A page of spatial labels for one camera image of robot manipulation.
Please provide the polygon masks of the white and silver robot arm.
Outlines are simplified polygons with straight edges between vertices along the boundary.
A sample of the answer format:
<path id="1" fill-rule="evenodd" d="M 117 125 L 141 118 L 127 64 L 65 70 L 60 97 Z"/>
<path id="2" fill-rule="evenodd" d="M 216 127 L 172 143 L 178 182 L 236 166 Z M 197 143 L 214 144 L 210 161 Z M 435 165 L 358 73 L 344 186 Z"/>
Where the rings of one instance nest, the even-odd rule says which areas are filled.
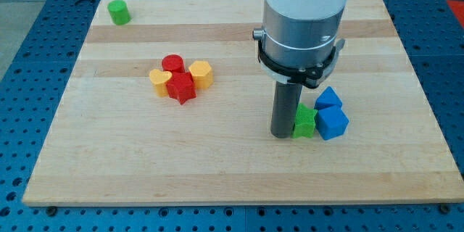
<path id="1" fill-rule="evenodd" d="M 314 67 L 331 54 L 347 0 L 264 0 L 263 51 L 276 64 Z"/>

